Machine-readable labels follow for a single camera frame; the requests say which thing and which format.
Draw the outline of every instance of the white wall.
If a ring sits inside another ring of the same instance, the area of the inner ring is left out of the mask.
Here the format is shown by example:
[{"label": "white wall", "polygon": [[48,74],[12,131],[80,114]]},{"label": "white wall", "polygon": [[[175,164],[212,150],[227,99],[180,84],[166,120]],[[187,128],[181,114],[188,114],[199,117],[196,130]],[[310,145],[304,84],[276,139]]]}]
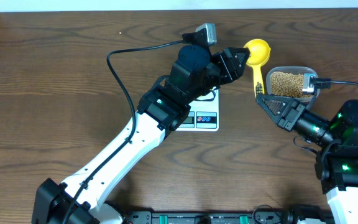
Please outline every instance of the white wall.
[{"label": "white wall", "polygon": [[0,0],[0,12],[358,7],[358,0]]}]

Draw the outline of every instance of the wood grain surface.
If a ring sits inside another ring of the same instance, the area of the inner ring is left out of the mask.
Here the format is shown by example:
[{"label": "wood grain surface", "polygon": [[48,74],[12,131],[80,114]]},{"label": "wood grain surface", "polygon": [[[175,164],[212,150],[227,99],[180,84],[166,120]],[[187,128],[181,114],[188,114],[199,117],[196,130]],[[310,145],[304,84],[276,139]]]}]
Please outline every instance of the wood grain surface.
[{"label": "wood grain surface", "polygon": [[[272,53],[263,74],[299,65],[358,82],[358,9],[0,13],[0,223],[28,223],[37,187],[74,173],[130,119],[106,65],[110,50],[179,40],[205,22],[218,32],[212,52],[266,40]],[[136,104],[169,74],[179,49],[112,58]],[[220,98],[218,132],[172,133],[109,199],[154,210],[328,208],[313,155],[256,105],[252,71],[222,86]],[[313,110],[331,119],[351,98],[358,99],[357,87],[333,86]]]}]

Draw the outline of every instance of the robotic arm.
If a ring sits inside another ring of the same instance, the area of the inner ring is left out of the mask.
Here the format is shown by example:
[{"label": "robotic arm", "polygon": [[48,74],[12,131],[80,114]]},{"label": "robotic arm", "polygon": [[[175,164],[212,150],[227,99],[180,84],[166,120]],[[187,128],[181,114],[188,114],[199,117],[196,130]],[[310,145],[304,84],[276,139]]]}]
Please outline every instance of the robotic arm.
[{"label": "robotic arm", "polygon": [[[358,223],[358,100],[345,102],[330,121],[294,98],[258,95],[257,103],[278,127],[294,130],[321,147],[315,152],[314,169],[335,223]],[[324,223],[318,213],[308,210],[310,207],[293,209],[284,223]]]},{"label": "robotic arm", "polygon": [[[211,55],[209,46],[216,43],[214,24],[204,24],[196,32],[182,37],[183,43],[188,45],[179,51],[164,86],[157,82],[139,101],[133,137],[127,139],[132,130],[131,119],[91,162],[61,184],[47,179],[35,196],[33,224],[61,223],[65,215],[68,215],[67,223],[120,224],[120,214],[104,203],[116,184],[139,159],[182,124],[188,117],[189,103],[207,95],[212,88],[219,88],[242,76],[249,50],[227,48]],[[117,150],[128,140],[128,144]],[[114,157],[107,161],[106,158],[114,153]],[[102,168],[87,183],[85,180],[101,164]],[[71,208],[70,203],[79,190],[82,192]]]}]

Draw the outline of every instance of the soybean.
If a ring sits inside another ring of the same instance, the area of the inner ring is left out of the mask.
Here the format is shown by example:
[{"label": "soybean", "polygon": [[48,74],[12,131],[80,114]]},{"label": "soybean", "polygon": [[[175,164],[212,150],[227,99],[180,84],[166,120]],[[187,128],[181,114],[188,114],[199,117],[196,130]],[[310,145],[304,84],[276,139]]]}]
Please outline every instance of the soybean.
[{"label": "soybean", "polygon": [[310,97],[302,94],[303,75],[285,72],[273,72],[270,76],[272,92],[278,96]]}]

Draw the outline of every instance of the yellow ladle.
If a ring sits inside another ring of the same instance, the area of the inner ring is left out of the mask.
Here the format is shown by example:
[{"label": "yellow ladle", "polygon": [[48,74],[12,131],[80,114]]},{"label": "yellow ladle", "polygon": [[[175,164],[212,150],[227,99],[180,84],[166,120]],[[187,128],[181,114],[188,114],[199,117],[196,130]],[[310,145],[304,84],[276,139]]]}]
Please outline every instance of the yellow ladle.
[{"label": "yellow ladle", "polygon": [[265,93],[264,79],[262,78],[260,68],[269,60],[270,47],[262,39],[250,40],[244,47],[247,47],[250,51],[247,65],[254,71],[254,91],[256,97],[257,93]]}]

